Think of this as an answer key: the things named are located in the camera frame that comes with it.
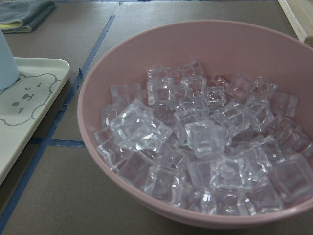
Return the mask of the pink bowl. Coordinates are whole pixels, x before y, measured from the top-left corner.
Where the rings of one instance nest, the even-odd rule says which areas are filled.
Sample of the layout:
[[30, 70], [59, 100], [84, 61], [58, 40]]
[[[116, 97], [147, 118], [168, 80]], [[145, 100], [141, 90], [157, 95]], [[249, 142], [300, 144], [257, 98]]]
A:
[[[177, 87], [176, 78], [148, 79], [146, 74], [148, 69], [159, 66], [193, 73], [192, 65], [182, 68], [192, 59], [200, 62], [203, 75], [189, 78], [183, 75], [179, 82], [184, 88]], [[221, 93], [230, 98], [224, 107], [219, 99], [215, 103], [207, 101], [210, 98], [208, 83], [216, 75], [228, 75], [224, 79], [228, 81], [228, 88], [223, 88], [224, 84], [212, 88], [223, 90]], [[146, 98], [137, 98], [137, 93], [129, 101], [117, 98], [118, 111], [113, 111], [117, 114], [104, 128], [104, 143], [98, 144], [94, 134], [102, 129], [100, 108], [112, 101], [111, 88], [133, 83], [144, 85]], [[168, 109], [173, 120], [169, 120], [169, 116], [163, 121], [153, 114], [154, 108]], [[291, 137], [284, 140], [284, 133], [291, 132], [291, 128], [282, 131], [283, 149], [278, 159], [272, 160], [261, 152], [260, 166], [269, 163], [272, 170], [278, 168], [278, 173], [269, 173], [269, 179], [261, 174], [256, 182], [248, 180], [245, 174], [250, 170], [249, 159], [244, 159], [241, 153], [235, 153], [234, 158], [223, 155], [224, 149], [234, 142], [233, 136], [249, 129], [261, 134], [270, 129], [275, 115], [291, 116], [286, 119], [292, 119], [313, 139], [313, 48], [293, 37], [230, 21], [182, 22], [145, 31], [114, 47], [92, 67], [82, 85], [77, 111], [84, 143], [104, 173], [140, 203], [167, 218], [197, 227], [233, 229], [276, 222], [313, 208], [311, 183], [305, 185], [305, 179], [297, 180], [297, 175], [283, 171], [290, 168], [297, 173], [300, 171], [297, 168], [303, 166], [305, 177], [306, 169], [311, 170], [304, 162], [303, 151], [285, 146], [286, 141], [294, 145], [289, 141]], [[209, 206], [209, 213], [185, 209], [186, 200], [194, 199], [194, 195], [183, 197], [186, 189], [190, 189], [184, 171], [178, 171], [176, 176], [174, 170], [158, 166], [143, 153], [144, 150], [162, 152], [163, 147], [169, 147], [168, 141], [174, 133], [181, 147], [188, 148], [187, 153], [197, 157], [187, 162], [186, 168], [193, 170], [191, 179], [195, 179], [196, 185], [191, 189], [196, 189], [196, 196], [197, 193], [202, 193], [201, 199], [205, 196], [203, 193], [211, 196], [203, 205]], [[120, 159], [121, 163], [117, 164], [117, 167], [124, 166], [119, 173], [125, 170], [131, 173], [131, 180], [139, 179], [139, 189], [112, 170], [114, 165], [108, 164], [98, 152], [103, 144], [126, 151], [128, 159]], [[243, 163], [243, 183], [235, 176], [238, 186], [227, 186], [223, 180], [220, 185], [215, 184], [214, 180], [219, 180], [221, 175], [219, 165], [226, 163], [237, 165], [237, 175], [241, 173], [239, 164]], [[160, 188], [160, 196], [169, 192], [169, 198], [165, 199], [174, 205], [163, 198], [151, 197], [165, 176], [169, 176], [170, 184]], [[246, 192], [252, 196], [259, 192], [262, 196], [266, 187], [271, 186], [269, 196], [273, 194], [273, 202], [285, 204], [283, 207], [287, 208], [250, 215], [250, 204], [246, 206], [243, 201]], [[218, 215], [223, 206], [228, 206], [227, 202], [242, 212], [242, 216]]]

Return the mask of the clear ice cubes pile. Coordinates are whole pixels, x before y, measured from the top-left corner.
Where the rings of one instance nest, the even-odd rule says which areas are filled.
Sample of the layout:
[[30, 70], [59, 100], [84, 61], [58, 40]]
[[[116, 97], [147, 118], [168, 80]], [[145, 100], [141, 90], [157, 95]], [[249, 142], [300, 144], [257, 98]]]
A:
[[293, 121], [298, 97], [263, 77], [204, 76], [201, 64], [147, 70], [113, 85], [96, 151], [119, 178], [205, 214], [277, 212], [313, 195], [313, 142]]

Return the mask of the light blue plastic cup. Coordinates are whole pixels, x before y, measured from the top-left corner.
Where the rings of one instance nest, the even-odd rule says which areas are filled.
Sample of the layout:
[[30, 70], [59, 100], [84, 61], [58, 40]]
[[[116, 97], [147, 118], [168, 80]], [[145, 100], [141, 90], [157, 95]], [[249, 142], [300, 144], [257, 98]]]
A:
[[19, 78], [20, 71], [15, 62], [11, 49], [0, 31], [0, 89], [13, 85]]

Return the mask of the cream bear tray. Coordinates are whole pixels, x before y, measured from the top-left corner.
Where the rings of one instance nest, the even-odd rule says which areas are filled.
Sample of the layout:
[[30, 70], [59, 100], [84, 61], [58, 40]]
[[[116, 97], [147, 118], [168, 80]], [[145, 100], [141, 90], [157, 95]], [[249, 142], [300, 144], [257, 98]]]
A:
[[62, 59], [16, 57], [20, 76], [0, 92], [0, 180], [47, 114], [70, 75]]

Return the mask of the grey folded cloth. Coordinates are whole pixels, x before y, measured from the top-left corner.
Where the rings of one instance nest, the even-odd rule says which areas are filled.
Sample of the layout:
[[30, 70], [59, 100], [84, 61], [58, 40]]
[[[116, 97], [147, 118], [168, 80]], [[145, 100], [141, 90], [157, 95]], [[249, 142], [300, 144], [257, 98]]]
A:
[[55, 8], [50, 0], [2, 1], [0, 29], [7, 33], [29, 33]]

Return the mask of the wooden cutting board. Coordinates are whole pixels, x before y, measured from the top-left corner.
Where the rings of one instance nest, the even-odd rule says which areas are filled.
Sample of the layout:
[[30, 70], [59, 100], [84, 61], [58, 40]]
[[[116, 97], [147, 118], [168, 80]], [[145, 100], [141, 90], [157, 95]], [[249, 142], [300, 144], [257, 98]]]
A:
[[278, 0], [296, 36], [301, 42], [313, 46], [313, 1]]

